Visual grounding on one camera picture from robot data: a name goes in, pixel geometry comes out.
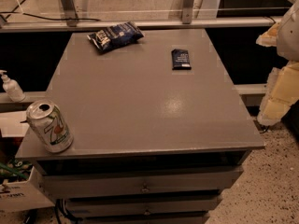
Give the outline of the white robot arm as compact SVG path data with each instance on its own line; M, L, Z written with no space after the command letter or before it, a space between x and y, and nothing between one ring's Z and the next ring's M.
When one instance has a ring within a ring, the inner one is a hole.
M281 121L291 106L299 100L299 1L286 12L280 22L259 35L256 43L276 47L278 56L288 62L270 72L266 94L262 99L257 120L264 126Z

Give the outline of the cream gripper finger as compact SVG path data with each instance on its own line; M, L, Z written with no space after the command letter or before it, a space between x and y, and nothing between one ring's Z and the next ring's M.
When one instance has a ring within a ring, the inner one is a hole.
M299 62L288 62L270 72L266 94L262 99L257 120L264 126L281 121L291 106L299 100Z
M256 43L264 47L275 47L277 45L279 26L279 22L273 24L266 32L258 36Z

